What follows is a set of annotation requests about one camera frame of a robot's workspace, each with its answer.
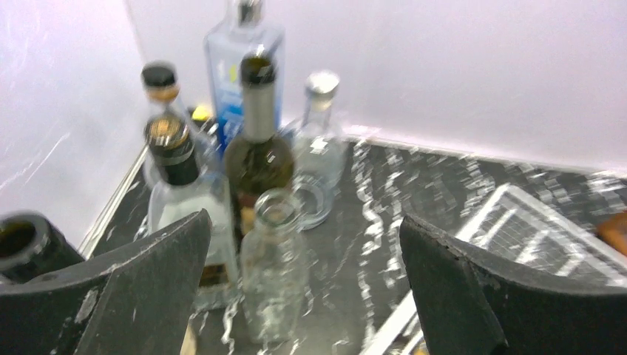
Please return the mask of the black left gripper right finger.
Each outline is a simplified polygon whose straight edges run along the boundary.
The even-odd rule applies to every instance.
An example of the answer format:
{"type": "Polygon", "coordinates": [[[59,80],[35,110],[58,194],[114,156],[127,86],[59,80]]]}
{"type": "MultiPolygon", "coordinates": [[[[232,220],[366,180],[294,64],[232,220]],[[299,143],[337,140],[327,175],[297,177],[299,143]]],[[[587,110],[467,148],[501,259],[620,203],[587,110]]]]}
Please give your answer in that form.
{"type": "Polygon", "coordinates": [[[431,354],[624,354],[626,290],[559,277],[418,217],[401,253],[431,354]]]}

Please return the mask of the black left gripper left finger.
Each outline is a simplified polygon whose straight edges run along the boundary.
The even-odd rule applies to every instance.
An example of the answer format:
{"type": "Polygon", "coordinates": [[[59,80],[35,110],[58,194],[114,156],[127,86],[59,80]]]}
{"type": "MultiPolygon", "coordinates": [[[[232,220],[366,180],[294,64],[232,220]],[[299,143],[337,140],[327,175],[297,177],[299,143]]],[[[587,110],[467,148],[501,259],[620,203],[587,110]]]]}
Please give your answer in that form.
{"type": "Polygon", "coordinates": [[[201,210],[27,283],[1,276],[1,352],[181,354],[210,232],[201,210]]]}

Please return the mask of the clear bottom glass bottle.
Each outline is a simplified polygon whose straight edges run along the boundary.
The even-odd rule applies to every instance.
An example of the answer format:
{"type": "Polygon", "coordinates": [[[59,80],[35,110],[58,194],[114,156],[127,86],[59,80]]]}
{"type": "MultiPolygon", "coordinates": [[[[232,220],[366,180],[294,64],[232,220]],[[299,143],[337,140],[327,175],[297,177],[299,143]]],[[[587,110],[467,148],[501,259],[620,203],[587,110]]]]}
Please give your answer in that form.
{"type": "Polygon", "coordinates": [[[209,213],[209,249],[194,307],[228,307],[237,298],[239,271],[233,235],[228,180],[221,172],[202,172],[188,126],[173,113],[149,119],[144,137],[160,180],[152,187],[147,231],[153,233],[202,209],[209,213]]]}

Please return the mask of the dark black-capped wine bottle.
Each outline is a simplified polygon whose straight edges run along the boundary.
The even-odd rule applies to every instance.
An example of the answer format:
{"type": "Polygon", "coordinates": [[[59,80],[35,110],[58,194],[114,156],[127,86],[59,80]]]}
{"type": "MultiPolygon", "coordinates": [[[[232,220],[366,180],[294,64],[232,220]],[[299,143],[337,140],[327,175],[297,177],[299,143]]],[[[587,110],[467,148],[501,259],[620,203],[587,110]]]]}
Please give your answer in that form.
{"type": "Polygon", "coordinates": [[[44,215],[19,212],[1,217],[1,276],[12,283],[85,261],[44,215]]]}

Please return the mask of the clear neck bottle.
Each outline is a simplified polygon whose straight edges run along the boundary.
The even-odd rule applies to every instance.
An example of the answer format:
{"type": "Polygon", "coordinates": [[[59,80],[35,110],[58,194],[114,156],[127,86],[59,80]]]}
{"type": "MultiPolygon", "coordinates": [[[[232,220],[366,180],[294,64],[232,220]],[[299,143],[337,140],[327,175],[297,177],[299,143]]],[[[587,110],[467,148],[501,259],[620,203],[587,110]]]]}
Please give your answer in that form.
{"type": "Polygon", "coordinates": [[[243,310],[254,342],[290,339],[302,315],[310,263],[299,223],[300,203],[269,189],[254,205],[254,227],[243,238],[243,310]]]}

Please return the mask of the green wine bottle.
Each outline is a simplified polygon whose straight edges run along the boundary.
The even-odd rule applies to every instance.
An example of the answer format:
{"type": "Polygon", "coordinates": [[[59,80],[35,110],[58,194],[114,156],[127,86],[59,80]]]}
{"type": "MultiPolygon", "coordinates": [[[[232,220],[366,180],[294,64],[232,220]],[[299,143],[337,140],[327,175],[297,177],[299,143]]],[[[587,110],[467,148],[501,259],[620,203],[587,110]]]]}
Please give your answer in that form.
{"type": "Polygon", "coordinates": [[[257,199],[269,189],[290,189],[295,167],[291,148],[275,127],[277,69],[271,57],[246,55],[240,81],[243,127],[223,157],[237,248],[254,226],[257,199]]]}

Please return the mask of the clear round glass bottle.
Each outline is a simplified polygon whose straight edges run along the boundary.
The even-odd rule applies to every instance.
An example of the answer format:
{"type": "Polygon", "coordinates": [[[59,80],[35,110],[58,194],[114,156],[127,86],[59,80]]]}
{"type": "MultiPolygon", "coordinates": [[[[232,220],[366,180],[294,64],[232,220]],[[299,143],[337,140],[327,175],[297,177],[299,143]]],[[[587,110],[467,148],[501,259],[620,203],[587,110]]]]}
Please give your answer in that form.
{"type": "Polygon", "coordinates": [[[344,171],[348,143],[341,126],[332,121],[339,75],[317,70],[305,80],[302,116],[281,131],[291,144],[295,160],[294,194],[301,204],[302,229],[313,229],[330,214],[336,187],[344,171]]]}

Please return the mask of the clear labelled wine bottle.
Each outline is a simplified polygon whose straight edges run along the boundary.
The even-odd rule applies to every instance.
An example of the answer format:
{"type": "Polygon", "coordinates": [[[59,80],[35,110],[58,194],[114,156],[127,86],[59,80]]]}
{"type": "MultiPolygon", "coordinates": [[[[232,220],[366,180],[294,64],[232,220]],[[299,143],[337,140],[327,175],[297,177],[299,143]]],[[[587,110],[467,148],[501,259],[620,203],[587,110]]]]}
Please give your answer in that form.
{"type": "Polygon", "coordinates": [[[143,131],[146,182],[163,192],[209,191],[220,179],[216,143],[205,130],[208,124],[193,119],[183,103],[174,66],[150,62],[140,78],[152,109],[143,131]]]}

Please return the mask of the blue square glass bottle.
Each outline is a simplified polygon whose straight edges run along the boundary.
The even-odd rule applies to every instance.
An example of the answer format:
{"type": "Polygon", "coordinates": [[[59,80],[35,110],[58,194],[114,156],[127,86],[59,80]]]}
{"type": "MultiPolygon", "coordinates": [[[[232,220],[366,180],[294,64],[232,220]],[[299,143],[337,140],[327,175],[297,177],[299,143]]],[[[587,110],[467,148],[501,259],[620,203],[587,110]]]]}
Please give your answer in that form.
{"type": "Polygon", "coordinates": [[[285,30],[264,20],[264,5],[264,1],[228,1],[225,18],[203,41],[220,153],[243,127],[240,62],[245,55],[271,56],[277,67],[274,126],[281,121],[285,30]]]}

